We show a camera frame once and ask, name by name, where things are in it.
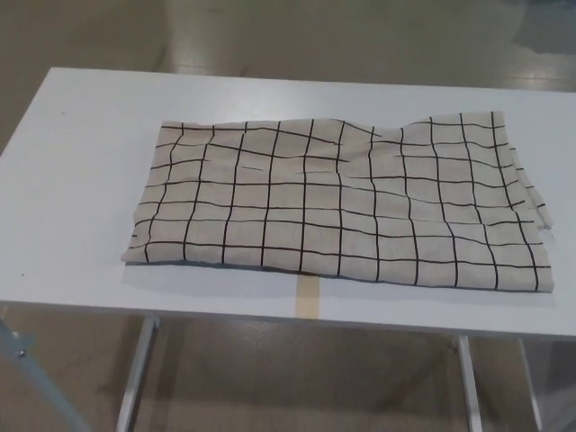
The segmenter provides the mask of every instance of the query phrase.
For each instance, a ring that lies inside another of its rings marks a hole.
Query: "beige fabric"
[[[551,218],[501,112],[162,126],[123,259],[553,289]]]

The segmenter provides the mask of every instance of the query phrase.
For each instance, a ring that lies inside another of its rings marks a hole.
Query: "black grid line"
[[[178,143],[178,141],[181,140],[183,136],[184,136],[184,124],[182,123],[180,136],[176,140],[175,145],[170,149],[170,154],[168,156],[170,158],[170,163],[172,163],[172,152],[176,148],[176,144]],[[160,198],[160,201],[158,201],[158,206],[156,208],[156,212],[154,213],[154,216],[152,216],[152,219],[150,220],[150,224],[148,225],[148,241],[146,242],[146,245],[144,246],[144,256],[146,258],[147,263],[150,262],[150,256],[148,253],[148,248],[149,248],[150,241],[152,240],[152,225],[154,225],[154,218],[156,218],[158,216],[158,213],[160,212],[160,206],[162,205],[162,201],[166,197],[166,193],[168,191],[168,183],[170,182],[170,176],[171,175],[172,175],[172,165],[170,165],[170,168],[168,169],[168,177],[167,177],[167,180],[165,182],[164,192],[162,193],[162,198]]]
[[[204,144],[194,144],[194,145],[189,145],[189,144],[178,144],[178,143],[168,143],[168,144],[162,144],[160,146],[157,146],[157,149],[162,149],[163,147],[167,147],[167,146],[181,146],[181,147],[185,147],[185,148],[194,148],[194,147],[202,147]],[[238,147],[234,147],[234,146],[226,146],[224,144],[219,144],[216,142],[211,142],[210,143],[211,147],[215,147],[217,149],[229,149],[229,150],[233,150],[234,152],[239,151]],[[250,155],[258,155],[258,156],[266,156],[269,157],[270,155],[268,153],[264,153],[261,151],[255,151],[255,150],[250,150],[247,148],[243,148],[242,151],[244,153],[248,153]],[[304,155],[299,155],[299,156],[282,156],[282,155],[276,155],[277,158],[279,159],[300,159],[303,158]],[[307,158],[314,158],[317,160],[328,160],[328,161],[334,161],[335,159],[333,157],[327,157],[327,156],[316,156],[316,155],[307,155]],[[179,165],[179,164],[183,164],[186,162],[198,162],[200,161],[200,159],[187,159],[187,160],[179,160],[178,162],[175,162],[174,165]],[[162,164],[162,165],[158,165],[158,166],[153,166],[151,169],[157,169],[157,168],[163,168],[163,167],[168,167],[170,164]]]
[[[494,264],[494,289],[498,290],[498,279],[499,279],[498,266],[496,265],[496,257],[494,256],[494,251],[492,250],[490,242],[488,241],[488,230],[486,229],[486,225],[484,225],[484,223],[482,222],[482,215],[480,213],[480,209],[478,208],[478,202],[476,200],[476,188],[474,187],[474,168],[472,165],[470,149],[468,148],[468,143],[466,142],[466,131],[464,129],[464,118],[462,116],[462,113],[460,113],[460,123],[462,124],[462,139],[464,140],[466,153],[468,154],[468,159],[470,160],[470,178],[472,179],[472,198],[474,199],[474,209],[476,210],[476,215],[478,216],[478,222],[481,224],[482,230],[484,231],[484,239],[486,240],[485,245],[488,247],[488,251],[490,252],[490,256],[492,258],[492,263]]]
[[[266,197],[266,213],[264,216],[264,230],[262,231],[262,252],[260,253],[260,265],[264,265],[264,252],[266,248],[266,226],[268,223],[268,213],[270,212],[270,192],[272,190],[272,167],[274,164],[274,153],[276,152],[276,144],[278,143],[278,136],[280,135],[281,121],[278,122],[278,129],[276,129],[276,136],[274,137],[274,144],[272,145],[272,154],[270,155],[270,167],[268,168],[268,195]]]
[[[435,178],[419,177],[419,176],[413,176],[413,175],[409,175],[409,176],[404,176],[404,175],[375,175],[373,177],[348,175],[347,177],[351,178],[353,180],[399,180],[399,179],[403,180],[404,178],[406,178],[408,180],[423,180],[423,181],[428,181],[428,182],[432,182],[432,183],[438,183],[438,180],[436,180]],[[204,182],[205,183],[211,183],[213,185],[227,185],[227,186],[232,186],[232,185],[236,185],[236,186],[260,186],[260,185],[262,185],[261,183],[258,183],[258,182],[235,183],[235,182],[219,182],[216,180],[205,180]],[[198,183],[198,180],[190,179],[190,180],[179,180],[177,182],[169,182],[167,184],[165,184],[165,183],[148,184],[146,187],[149,189],[151,187],[160,187],[160,186],[164,186],[164,185],[183,185],[186,183]],[[446,183],[447,185],[468,185],[468,184],[471,184],[472,181],[471,180],[440,180],[440,183],[441,184]],[[510,183],[507,183],[504,185],[486,184],[483,182],[476,182],[477,185],[484,186],[484,187],[487,187],[490,189],[506,189],[508,186],[515,185],[516,183],[519,183],[518,179],[512,180]],[[271,185],[272,186],[274,186],[274,185],[276,185],[276,186],[302,185],[302,182],[272,182]],[[308,186],[334,186],[334,184],[331,184],[331,183],[311,183],[311,182],[307,182],[306,185],[308,185]],[[368,192],[372,191],[372,189],[363,188],[363,187],[353,187],[353,186],[350,186],[347,184],[343,184],[342,187],[348,187],[350,189],[356,189],[358,191],[368,191]]]
[[[399,146],[400,144],[405,146],[405,147],[429,147],[429,144],[426,143],[416,143],[416,142],[403,142],[400,143],[399,141],[395,140],[395,139],[375,139],[374,142],[381,142],[384,144],[395,144],[397,146]],[[437,146],[439,145],[462,145],[464,144],[462,141],[439,141],[436,143]],[[468,141],[468,144],[473,144],[481,149],[494,149],[494,147],[506,147],[508,145],[507,142],[504,142],[502,144],[497,144],[496,146],[493,145],[486,145],[486,144],[481,144],[480,142],[477,141]]]
[[[226,237],[228,235],[228,224],[230,223],[230,217],[232,216],[232,211],[234,210],[234,198],[236,195],[236,185],[238,178],[238,165],[240,163],[240,155],[242,153],[242,144],[244,144],[244,137],[246,137],[246,130],[248,129],[248,122],[244,123],[244,130],[245,132],[240,137],[240,145],[238,146],[238,154],[236,156],[236,165],[234,166],[234,183],[232,184],[232,198],[230,200],[230,211],[228,213],[228,218],[226,219],[226,223],[224,224],[224,234],[222,235],[222,263],[225,264],[226,260],[224,259],[226,256]]]
[[[155,218],[155,221],[163,221],[163,222],[186,222],[188,221],[188,219],[163,219],[163,218]],[[194,219],[194,222],[224,222],[224,220],[222,219]],[[264,220],[262,219],[244,219],[244,220],[232,220],[230,219],[230,222],[233,223],[260,223],[263,222]],[[141,223],[146,223],[146,222],[150,222],[150,219],[145,219],[145,220],[139,220],[138,224]],[[294,225],[299,225],[301,226],[302,223],[298,220],[270,220],[270,223],[280,223],[280,224],[285,224],[285,223],[291,223]],[[414,236],[412,234],[409,235],[389,235],[389,234],[374,234],[373,232],[370,231],[365,231],[363,229],[356,229],[356,228],[349,228],[349,227],[340,227],[338,226],[331,226],[331,225],[325,225],[325,224],[320,224],[320,223],[314,223],[314,222],[306,222],[305,225],[307,227],[316,227],[316,228],[327,228],[327,229],[333,229],[333,230],[343,230],[343,231],[348,231],[348,232],[356,232],[358,234],[364,234],[366,236],[370,236],[370,237],[378,237],[381,239],[413,239]],[[452,236],[444,236],[444,235],[440,235],[440,234],[419,234],[418,235],[419,239],[451,239]],[[470,241],[472,243],[476,243],[478,245],[483,245],[483,246],[488,246],[487,243],[484,243],[482,241],[479,241],[475,238],[467,238],[464,236],[458,236],[458,235],[454,235],[455,239],[460,239],[460,240],[465,240],[465,241]],[[539,246],[539,245],[543,245],[544,243],[539,241],[539,242],[533,242],[533,243],[528,243],[531,246]],[[506,246],[525,246],[526,243],[522,242],[522,243],[491,243],[490,246],[491,247],[506,247]],[[135,248],[141,248],[144,245],[140,245],[140,246],[135,246]]]
[[[200,169],[198,171],[198,185],[196,186],[196,196],[194,197],[192,211],[190,212],[190,218],[186,223],[186,230],[184,231],[184,243],[182,244],[182,259],[186,261],[186,239],[188,239],[188,231],[190,230],[190,224],[192,223],[192,219],[194,218],[194,214],[196,213],[196,205],[198,204],[198,196],[200,195],[200,186],[202,185],[202,170],[204,168],[204,160],[206,159],[206,151],[208,150],[208,146],[214,139],[214,135],[216,131],[212,127],[212,135],[206,145],[204,146],[204,152],[202,154],[202,162],[200,162]]]
[[[358,189],[358,188],[354,188],[352,186],[346,186],[346,185],[342,185],[342,188],[343,189],[346,189],[346,188]],[[370,190],[364,189],[364,188],[360,188],[358,190],[370,192]],[[400,198],[401,197],[406,198],[406,195],[401,194],[401,193],[387,192],[387,191],[381,191],[381,190],[377,190],[376,192],[378,194],[388,194],[391,196],[398,196]],[[440,202],[421,200],[419,198],[414,198],[414,197],[410,197],[410,199],[412,201],[416,201],[418,203],[440,204]],[[211,201],[197,200],[197,202],[199,204],[208,204],[208,205],[213,205],[215,207],[225,207],[225,208],[230,207],[228,204],[218,204],[217,202],[211,202]],[[164,204],[192,204],[192,203],[194,203],[194,200],[163,201],[163,203]],[[512,207],[515,207],[517,205],[524,204],[524,203],[526,203],[526,200],[520,200],[518,202],[513,202]],[[158,205],[158,201],[142,201],[139,205],[148,205],[148,204]],[[506,205],[481,205],[481,204],[474,205],[473,202],[459,203],[459,202],[444,201],[444,206],[447,206],[447,205],[453,205],[454,207],[478,207],[479,209],[507,209],[510,207],[507,204]],[[240,209],[254,209],[254,210],[265,210],[266,209],[266,207],[261,207],[261,206],[257,206],[257,205],[246,205],[246,204],[236,204],[235,207],[240,208]],[[290,206],[274,207],[274,206],[270,206],[269,209],[270,210],[301,210],[302,207],[290,207]],[[308,209],[309,210],[326,210],[322,207],[314,207],[314,206],[308,206]],[[350,210],[347,210],[344,208],[342,209],[342,212],[350,212],[352,214],[355,214],[354,211],[350,211]]]
[[[342,149],[342,135],[344,134],[344,128],[349,125],[346,121],[342,121],[342,129],[340,129],[340,135],[338,135],[338,152],[336,154],[336,162],[334,169],[338,176],[338,217],[340,219],[340,233],[338,236],[338,267],[337,275],[340,276],[342,269],[342,229],[344,228],[344,222],[342,221],[342,176],[340,175],[340,170],[338,169],[340,160],[340,150]]]
[[[400,142],[404,141],[404,128],[400,128]],[[404,147],[400,146],[400,156],[402,157],[402,167],[404,170],[404,194],[408,199],[408,220],[410,221],[410,226],[412,228],[412,239],[414,241],[414,257],[416,261],[415,271],[414,271],[414,284],[418,285],[419,278],[419,254],[418,254],[418,239],[416,238],[416,228],[414,227],[414,220],[412,219],[412,200],[408,194],[408,171],[406,171],[406,158],[404,156]]]
[[[361,128],[360,126],[357,126],[357,125],[355,125],[355,124],[353,124],[353,123],[351,123],[351,122],[349,122],[349,121],[344,121],[344,120],[339,120],[339,119],[331,119],[331,120],[336,120],[336,122],[341,122],[343,126],[348,126],[348,127],[352,128],[352,129],[356,129],[357,131],[364,132],[364,133],[367,134],[367,135],[370,135],[370,134],[371,134],[371,132],[370,132],[368,129]],[[378,137],[378,138],[381,138],[381,137],[382,137],[381,134],[376,133],[376,132],[375,132],[373,135],[374,135],[375,137]]]
[[[519,291],[514,278],[534,271],[525,291],[550,291],[525,213],[545,205],[522,193],[533,186],[516,149],[498,143],[498,116],[429,117],[398,130],[335,119],[165,125],[126,257]]]
[[[303,197],[302,197],[302,238],[301,238],[301,247],[300,247],[300,264],[298,266],[299,271],[302,271],[302,264],[304,260],[304,235],[306,233],[306,155],[310,150],[310,143],[312,141],[312,131],[314,130],[314,120],[310,121],[310,133],[308,134],[308,142],[306,143],[306,150],[304,151],[304,159],[302,160],[302,172],[304,173],[304,184],[303,186]]]
[[[150,241],[150,245],[178,245],[180,246],[182,244],[181,241],[175,241],[175,240],[162,240],[162,241]],[[191,241],[186,241],[186,245],[187,246],[197,246],[197,247],[207,247],[207,248],[221,248],[222,244],[221,243],[198,243],[198,242],[191,242]],[[238,245],[227,245],[226,248],[234,248],[234,249],[260,249],[261,246],[254,246],[254,245],[242,245],[242,246],[238,246]],[[266,249],[270,249],[270,250],[283,250],[286,252],[296,252],[298,254],[303,253],[303,254],[314,254],[314,255],[322,255],[325,257],[338,257],[338,252],[322,252],[319,250],[314,250],[314,249],[300,249],[299,247],[280,247],[280,246],[268,246],[266,247]],[[368,261],[385,261],[388,263],[400,263],[400,262],[404,262],[404,263],[413,263],[416,260],[414,258],[384,258],[384,257],[380,257],[380,258],[376,258],[374,256],[364,256],[364,255],[353,255],[353,254],[341,254],[342,257],[344,258],[355,258],[355,259],[362,259],[362,260],[368,260]],[[420,263],[426,263],[426,264],[446,264],[446,265],[453,265],[454,261],[442,261],[442,260],[435,260],[435,259],[426,259],[426,258],[421,258],[419,260]],[[490,266],[492,267],[492,263],[483,263],[483,262],[477,262],[477,261],[467,261],[467,260],[460,260],[458,261],[458,263],[460,264],[467,264],[470,266]],[[508,268],[550,268],[549,265],[536,265],[535,267],[533,265],[516,265],[516,264],[499,264],[499,266],[501,267],[508,267]]]
[[[462,141],[462,144],[464,144],[466,147],[468,147],[468,143],[464,140]],[[493,164],[489,164],[488,162],[483,162],[481,160],[476,160],[476,159],[472,159],[472,157],[467,157],[467,158],[461,158],[461,157],[445,157],[445,156],[427,156],[427,155],[407,155],[405,156],[405,158],[415,158],[415,159],[436,159],[439,158],[441,160],[458,160],[461,162],[472,162],[473,164],[480,164],[480,165],[484,165],[485,167],[490,167],[490,168],[497,168],[499,169],[500,166],[497,165],[493,165]],[[514,164],[507,164],[507,165],[503,165],[501,168],[512,168],[514,166]]]
[[[163,129],[174,129],[174,126],[162,126]],[[186,126],[184,127],[187,131],[209,131],[210,129],[206,127],[195,127],[195,126]],[[248,131],[271,131],[276,132],[274,128],[267,128],[267,127],[257,127],[257,128],[218,128],[218,131],[225,131],[225,132],[248,132]],[[285,135],[293,135],[294,137],[302,137],[302,138],[310,138],[310,140],[320,141],[327,144],[334,144],[335,146],[338,145],[337,142],[331,139],[323,139],[319,137],[315,137],[313,135],[305,135],[303,133],[294,132],[293,130],[280,130],[282,134]]]
[[[496,146],[496,128],[494,127],[494,112],[490,113],[490,118],[492,121],[492,137],[494,139],[494,146]],[[498,149],[496,147],[495,148],[495,152],[496,152],[496,161],[498,163],[498,166],[500,166],[500,154],[498,152]],[[504,185],[504,193],[506,194],[506,200],[508,201],[508,204],[510,204],[510,209],[512,209],[512,201],[510,200],[510,195],[509,195],[509,191],[508,188],[506,187],[506,180],[504,179],[504,173],[502,172],[502,170],[500,170],[500,177],[502,179],[502,184]],[[518,219],[518,228],[520,229],[520,234],[522,236],[522,239],[524,240],[524,242],[526,243],[526,247],[528,248],[528,252],[530,254],[530,259],[532,260],[532,266],[534,268],[534,278],[535,278],[535,291],[538,291],[538,285],[539,285],[539,280],[538,280],[538,270],[536,269],[536,261],[534,259],[534,252],[532,251],[532,247],[530,245],[528,245],[527,239],[526,239],[526,234],[524,233],[524,229],[522,228],[522,223],[520,223],[520,215],[514,210],[512,209],[512,211],[516,214],[516,217]]]
[[[376,234],[378,234],[378,218],[376,214],[376,202],[378,201],[378,194],[376,193],[376,185],[374,184],[374,176],[372,175],[372,152],[374,151],[374,127],[372,127],[372,132],[370,133],[370,150],[368,151],[368,169],[370,171],[370,182],[372,183],[372,188],[374,190],[374,201],[373,201],[373,216],[374,216],[374,229]],[[376,282],[380,280],[380,242],[378,238],[374,242],[376,244]]]
[[[460,123],[458,122],[454,122],[454,123],[446,123],[446,122],[441,122],[441,121],[414,121],[411,124],[432,124],[434,126],[460,126]],[[488,130],[492,130],[492,129],[501,129],[504,127],[503,124],[499,125],[499,126],[494,126],[492,124],[492,126],[486,126],[484,124],[479,124],[479,123],[474,123],[474,122],[468,122],[468,123],[464,123],[464,126],[475,126],[477,128],[482,128],[482,129],[488,129]]]
[[[432,121],[432,117],[430,117],[430,146],[432,146],[432,150],[434,151],[434,155],[436,156],[436,180],[438,186],[438,200],[440,201],[442,220],[448,227],[448,230],[450,231],[450,236],[452,237],[452,249],[454,253],[454,286],[458,286],[458,254],[456,253],[456,238],[454,237],[452,227],[446,220],[446,209],[444,208],[444,203],[442,202],[442,185],[440,183],[440,159],[438,158],[438,152],[434,144],[434,122]]]

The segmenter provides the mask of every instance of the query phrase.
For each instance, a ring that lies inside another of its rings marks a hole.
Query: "beige tape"
[[[296,318],[317,320],[320,312],[320,278],[298,274]]]

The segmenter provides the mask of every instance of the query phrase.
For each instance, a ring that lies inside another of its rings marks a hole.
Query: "white table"
[[[576,94],[52,69],[0,157],[0,302],[148,317],[294,319],[295,275],[120,262],[160,123],[336,117],[394,127],[435,113],[485,110],[505,112],[509,139],[553,214],[553,235],[544,242],[554,292],[322,279],[319,320],[458,335],[576,338],[576,194],[570,181]],[[131,416],[156,323],[145,320],[119,430]],[[22,365],[30,358],[11,335],[4,328],[0,346]],[[466,347],[461,337],[471,427],[478,429]],[[48,391],[51,398],[54,390]],[[56,405],[71,422],[81,421],[65,400]]]

